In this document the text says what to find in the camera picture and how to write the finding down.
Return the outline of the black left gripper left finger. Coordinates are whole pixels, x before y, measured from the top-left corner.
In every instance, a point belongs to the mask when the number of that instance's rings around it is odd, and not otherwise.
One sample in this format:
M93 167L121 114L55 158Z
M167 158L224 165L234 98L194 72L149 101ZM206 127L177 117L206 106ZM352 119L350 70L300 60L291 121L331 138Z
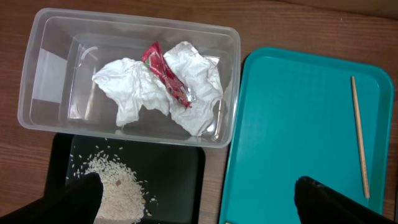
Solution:
M93 223L102 196L100 176L90 173L1 217L1 223Z

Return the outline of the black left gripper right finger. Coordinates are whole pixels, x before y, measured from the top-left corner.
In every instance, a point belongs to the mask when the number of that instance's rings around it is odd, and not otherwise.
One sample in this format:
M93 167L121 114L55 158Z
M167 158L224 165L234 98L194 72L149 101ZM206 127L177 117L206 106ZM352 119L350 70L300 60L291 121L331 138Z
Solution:
M301 224L395 224L308 176L296 181L294 202Z

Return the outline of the pile of rice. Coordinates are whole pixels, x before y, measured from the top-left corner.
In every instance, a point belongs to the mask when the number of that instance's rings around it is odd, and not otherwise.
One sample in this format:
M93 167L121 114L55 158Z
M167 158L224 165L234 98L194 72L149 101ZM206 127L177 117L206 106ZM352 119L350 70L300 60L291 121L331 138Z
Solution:
M149 197L144 188L146 180L139 180L122 158L123 146L72 146L68 165L67 182L86 174L98 174L103 184L94 223L142 223L153 217L149 204L157 199Z

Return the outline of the white napkin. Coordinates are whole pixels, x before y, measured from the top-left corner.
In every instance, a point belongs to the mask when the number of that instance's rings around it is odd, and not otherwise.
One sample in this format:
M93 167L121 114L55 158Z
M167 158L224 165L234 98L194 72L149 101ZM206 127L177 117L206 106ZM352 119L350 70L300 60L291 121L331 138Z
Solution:
M164 53L163 58L194 96L188 108L168 91L160 77L144 62L130 58L115 60L96 72L92 80L117 104L116 126L138 121L139 112L145 107L170 116L190 135L201 136L214 118L214 106L223 98L216 64L202 57L186 41Z

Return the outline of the red snack wrapper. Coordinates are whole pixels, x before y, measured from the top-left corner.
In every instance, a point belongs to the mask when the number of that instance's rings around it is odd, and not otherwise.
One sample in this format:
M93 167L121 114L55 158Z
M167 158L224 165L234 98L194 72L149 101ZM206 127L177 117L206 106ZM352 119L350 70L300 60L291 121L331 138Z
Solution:
M158 41L154 42L141 57L145 66L165 85L167 91L185 108L190 108L195 100L192 91L171 70Z

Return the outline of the teal serving tray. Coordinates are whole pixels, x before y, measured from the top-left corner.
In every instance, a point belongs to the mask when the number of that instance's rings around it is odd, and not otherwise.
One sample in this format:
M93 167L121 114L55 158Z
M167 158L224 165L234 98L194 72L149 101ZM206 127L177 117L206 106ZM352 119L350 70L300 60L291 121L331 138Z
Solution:
M370 198L364 196L355 77ZM383 212L394 86L379 67L264 47L243 66L220 223L298 223L295 182L309 176Z

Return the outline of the black plastic tray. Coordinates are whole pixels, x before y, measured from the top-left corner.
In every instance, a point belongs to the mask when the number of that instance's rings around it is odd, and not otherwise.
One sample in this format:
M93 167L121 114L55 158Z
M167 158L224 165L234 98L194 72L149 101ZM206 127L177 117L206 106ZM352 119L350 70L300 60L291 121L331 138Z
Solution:
M52 143L44 193L81 177L98 154L136 172L146 200L142 223L198 223L205 167L200 147L58 133Z

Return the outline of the clear plastic bin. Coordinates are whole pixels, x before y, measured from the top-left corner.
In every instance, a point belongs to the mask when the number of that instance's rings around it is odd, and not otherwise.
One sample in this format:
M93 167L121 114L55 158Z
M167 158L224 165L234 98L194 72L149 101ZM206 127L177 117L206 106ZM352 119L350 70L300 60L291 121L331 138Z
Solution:
M138 121L116 126L117 104L92 76L117 59L139 60L159 42L168 51L187 41L220 73L224 97L200 137L160 111L142 109ZM128 141L225 147L238 105L241 40L230 27L153 17L46 8L34 19L25 53L17 117L28 129Z

